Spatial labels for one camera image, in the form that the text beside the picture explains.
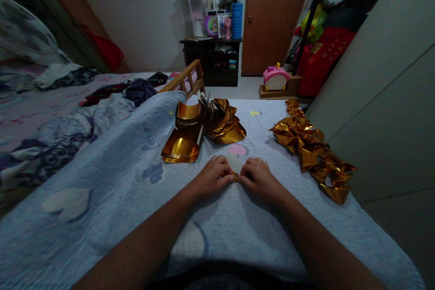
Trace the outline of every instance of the pink heart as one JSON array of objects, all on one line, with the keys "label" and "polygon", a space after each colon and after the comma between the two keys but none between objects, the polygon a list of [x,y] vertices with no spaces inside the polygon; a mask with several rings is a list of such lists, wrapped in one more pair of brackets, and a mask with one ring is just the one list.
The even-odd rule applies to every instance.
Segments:
[{"label": "pink heart", "polygon": [[245,156],[248,154],[248,149],[242,145],[239,144],[233,144],[229,147],[228,153],[232,153],[235,156]]}]

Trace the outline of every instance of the folded gold paper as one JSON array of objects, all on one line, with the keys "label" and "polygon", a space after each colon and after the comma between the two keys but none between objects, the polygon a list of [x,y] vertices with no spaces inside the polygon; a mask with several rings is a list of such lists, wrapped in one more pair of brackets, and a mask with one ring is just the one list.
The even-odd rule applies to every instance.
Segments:
[{"label": "folded gold paper", "polygon": [[235,116],[237,108],[227,99],[209,100],[198,92],[198,104],[178,103],[175,127],[162,149],[162,160],[170,163],[195,161],[201,150],[203,134],[217,144],[236,143],[246,137],[246,130]]},{"label": "folded gold paper", "polygon": [[[291,115],[279,121],[272,129],[276,141],[285,146],[291,154],[296,154],[300,161],[301,172],[307,172],[320,184],[324,192],[337,204],[346,201],[350,186],[347,182],[352,177],[348,172],[356,170],[349,163],[343,162],[324,142],[320,129],[313,125],[300,110],[296,100],[285,102],[287,113]],[[326,184],[330,177],[332,187]]]}]

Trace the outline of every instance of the red bag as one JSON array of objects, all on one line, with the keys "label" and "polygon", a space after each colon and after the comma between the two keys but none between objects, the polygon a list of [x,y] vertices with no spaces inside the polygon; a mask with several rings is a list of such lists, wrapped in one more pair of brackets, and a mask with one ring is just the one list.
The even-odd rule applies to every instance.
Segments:
[{"label": "red bag", "polygon": [[299,94],[317,96],[323,86],[329,71],[344,51],[356,33],[346,28],[325,27],[319,40],[314,43],[309,56],[302,56],[298,67],[298,75],[302,77]]},{"label": "red bag", "polygon": [[98,51],[106,61],[109,69],[112,71],[117,70],[121,66],[122,60],[124,59],[124,54],[122,53],[121,49],[112,41],[100,36],[96,36],[92,34],[92,32],[86,26],[83,27],[88,34],[92,36],[92,39],[97,45]]}]

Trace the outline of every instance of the hand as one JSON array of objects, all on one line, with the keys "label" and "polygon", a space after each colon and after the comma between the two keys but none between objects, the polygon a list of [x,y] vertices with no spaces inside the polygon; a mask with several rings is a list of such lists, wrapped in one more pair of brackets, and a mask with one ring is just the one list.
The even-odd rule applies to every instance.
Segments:
[{"label": "hand", "polygon": [[231,171],[225,156],[214,156],[186,187],[197,199],[209,197],[234,181]]},{"label": "hand", "polygon": [[271,204],[277,204],[283,194],[288,194],[288,190],[269,170],[267,162],[260,158],[248,158],[238,181],[254,195]]}]

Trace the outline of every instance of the blue container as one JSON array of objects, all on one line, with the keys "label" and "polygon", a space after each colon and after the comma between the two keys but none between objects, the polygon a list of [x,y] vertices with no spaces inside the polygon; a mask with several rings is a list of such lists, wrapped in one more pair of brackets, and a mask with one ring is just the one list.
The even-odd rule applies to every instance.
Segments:
[{"label": "blue container", "polygon": [[243,18],[243,3],[233,3],[231,5],[232,9],[232,20],[231,20],[231,32],[233,39],[242,38],[242,18]]}]

